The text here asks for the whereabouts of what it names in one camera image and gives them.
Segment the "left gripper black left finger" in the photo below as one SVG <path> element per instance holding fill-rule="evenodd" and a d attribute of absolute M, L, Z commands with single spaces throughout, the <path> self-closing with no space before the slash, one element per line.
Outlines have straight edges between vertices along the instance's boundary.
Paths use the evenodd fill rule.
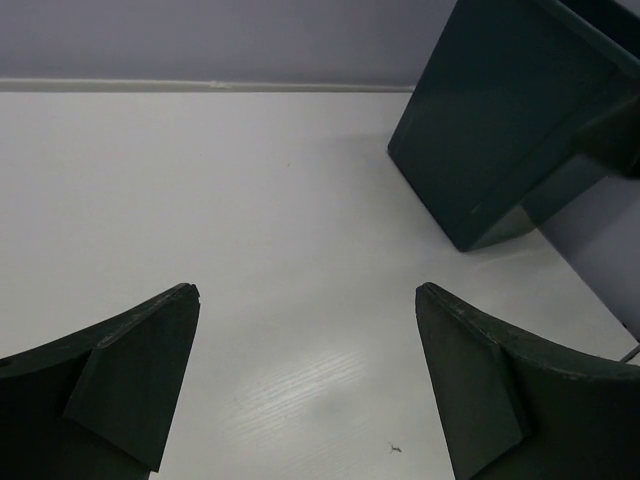
<path fill-rule="evenodd" d="M 196 334 L 183 283 L 1 361 L 4 479 L 147 479 L 160 469 Z"/>

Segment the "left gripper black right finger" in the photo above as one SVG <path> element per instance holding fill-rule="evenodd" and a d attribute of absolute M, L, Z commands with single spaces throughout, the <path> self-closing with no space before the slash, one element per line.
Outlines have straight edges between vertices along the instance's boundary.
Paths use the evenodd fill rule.
<path fill-rule="evenodd" d="M 457 479 L 636 479 L 639 368 L 561 346 L 434 283 L 415 311 Z"/>

